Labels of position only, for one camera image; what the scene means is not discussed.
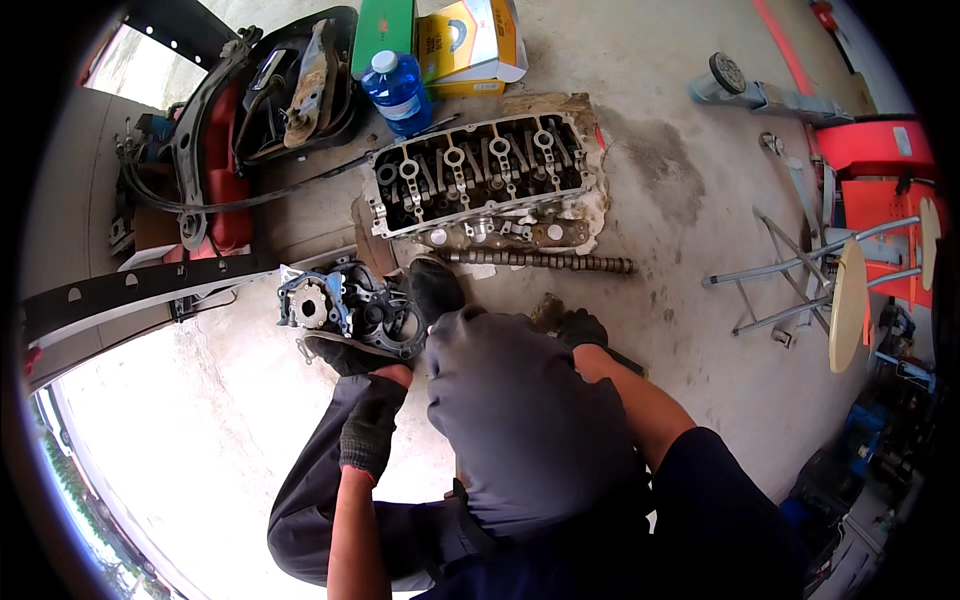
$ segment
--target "car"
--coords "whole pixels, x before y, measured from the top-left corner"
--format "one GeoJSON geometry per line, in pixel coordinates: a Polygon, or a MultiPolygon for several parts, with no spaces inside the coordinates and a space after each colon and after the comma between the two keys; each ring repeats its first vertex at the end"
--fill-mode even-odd
{"type": "Polygon", "coordinates": [[[63,426],[63,418],[60,416],[60,409],[57,408],[57,400],[50,386],[37,390],[34,394],[34,402],[36,402],[36,408],[43,419],[43,424],[46,425],[47,431],[57,441],[60,451],[63,452],[64,456],[73,456],[73,449],[70,447],[72,444],[70,433],[63,426]]]}
{"type": "Polygon", "coordinates": [[[104,540],[113,548],[113,552],[120,559],[120,562],[143,571],[143,574],[151,581],[155,580],[156,567],[120,528],[107,503],[97,496],[93,490],[85,492],[82,498],[84,504],[96,519],[97,528],[103,534],[104,540]]]}

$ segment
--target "black metal bar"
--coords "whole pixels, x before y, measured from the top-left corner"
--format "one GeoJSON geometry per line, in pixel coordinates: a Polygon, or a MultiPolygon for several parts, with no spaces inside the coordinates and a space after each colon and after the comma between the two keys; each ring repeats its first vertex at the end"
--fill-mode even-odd
{"type": "Polygon", "coordinates": [[[84,279],[21,302],[24,339],[47,346],[169,300],[253,280],[276,264],[254,254],[204,258],[84,279]]]}
{"type": "Polygon", "coordinates": [[[221,60],[224,44],[240,40],[197,0],[136,0],[130,3],[124,24],[207,71],[221,60]]]}

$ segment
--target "camshaft lobe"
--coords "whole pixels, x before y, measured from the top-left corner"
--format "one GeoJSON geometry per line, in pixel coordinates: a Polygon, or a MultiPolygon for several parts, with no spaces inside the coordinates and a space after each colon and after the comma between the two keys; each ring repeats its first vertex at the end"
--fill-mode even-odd
{"type": "Polygon", "coordinates": [[[470,265],[513,265],[544,267],[547,269],[570,269],[571,271],[606,271],[631,275],[636,272],[636,263],[630,258],[607,258],[605,256],[579,256],[576,254],[544,254],[542,252],[510,252],[505,250],[440,250],[437,256],[447,262],[470,265]]]}

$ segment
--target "concrete floor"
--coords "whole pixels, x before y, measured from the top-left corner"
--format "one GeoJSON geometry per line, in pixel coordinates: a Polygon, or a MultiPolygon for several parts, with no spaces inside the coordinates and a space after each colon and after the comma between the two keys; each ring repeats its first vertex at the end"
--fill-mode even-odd
{"type": "MultiPolygon", "coordinates": [[[[787,232],[800,230],[795,192],[756,140],[761,132],[774,132],[797,157],[806,155],[806,146],[797,122],[701,107],[684,89],[706,71],[708,56],[717,50],[735,58],[749,77],[795,89],[777,46],[749,0],[516,3],[530,70],[508,93],[590,94],[609,145],[605,169],[612,201],[594,253],[629,256],[643,269],[633,277],[500,269],[483,280],[463,278],[468,294],[496,312],[528,312],[547,291],[568,306],[585,307],[607,326],[612,348],[647,366],[654,383],[699,424],[720,433],[757,485],[782,500],[805,460],[841,426],[866,378],[866,353],[860,350],[852,366],[835,375],[819,328],[806,331],[791,351],[774,345],[767,331],[731,338],[731,328],[746,319],[736,289],[705,290],[700,280],[775,259],[753,206],[787,232]]],[[[219,2],[213,10],[231,26],[255,22],[269,31],[327,4],[219,2]]],[[[418,4],[427,13],[446,2],[418,4]]],[[[842,104],[855,102],[843,60],[806,2],[771,4],[816,84],[842,104]]],[[[447,103],[444,110],[458,106],[475,107],[466,118],[479,120],[481,112],[496,110],[496,101],[447,103]]],[[[337,164],[334,157],[317,156],[295,167],[318,173],[328,161],[337,164]]],[[[807,174],[813,189],[809,169],[807,174]]],[[[321,213],[332,223],[296,235],[318,244],[349,243],[344,207],[359,194],[358,177],[351,172],[304,192],[300,202],[307,204],[297,210],[321,213]]],[[[289,200],[284,210],[296,202],[289,200]]],[[[295,221],[287,223],[296,229],[295,221]]],[[[309,250],[322,248],[314,244],[309,250]]],[[[301,258],[309,255],[307,248],[300,252],[301,258]]],[[[275,285],[247,286],[233,306],[120,347],[73,375],[92,391],[89,402],[71,404],[78,426],[85,422],[89,428],[81,432],[103,436],[90,445],[105,463],[112,461],[106,477],[116,490],[128,491],[129,497],[121,495],[131,514],[149,521],[157,546],[210,597],[318,592],[278,571],[263,544],[272,498],[334,381],[325,365],[303,364],[293,345],[296,332],[274,326],[275,285]],[[146,390],[143,372],[117,366],[137,355],[151,357],[141,369],[162,373],[170,390],[156,378],[146,390]],[[160,360],[165,355],[181,359],[160,360]],[[83,374],[106,364],[112,365],[108,376],[83,374]],[[178,383],[184,378],[191,382],[186,387],[178,383]],[[151,460],[162,463],[156,474],[163,483],[150,493],[136,491],[143,483],[131,478],[128,463],[107,458],[124,447],[122,436],[96,423],[115,419],[109,415],[122,402],[92,398],[120,397],[110,389],[123,390],[123,411],[138,419],[139,435],[153,440],[151,460]],[[190,436],[174,442],[175,432],[187,431],[190,436]],[[164,440],[190,450],[166,452],[164,440]],[[204,478],[211,469],[217,478],[204,478]],[[184,508],[184,489],[202,510],[191,514],[184,508]]],[[[795,303],[793,290],[779,279],[746,288],[758,314],[795,303]]],[[[419,369],[400,413],[391,464],[376,491],[382,499],[435,499],[448,488],[452,455],[425,418],[425,378],[419,369]]]]}

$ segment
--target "plastic bottle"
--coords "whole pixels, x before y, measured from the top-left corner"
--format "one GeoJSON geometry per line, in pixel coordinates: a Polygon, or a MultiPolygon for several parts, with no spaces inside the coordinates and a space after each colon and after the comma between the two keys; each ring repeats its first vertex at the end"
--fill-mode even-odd
{"type": "Polygon", "coordinates": [[[411,137],[430,127],[433,108],[413,55],[393,50],[376,53],[360,84],[392,132],[411,137]]]}

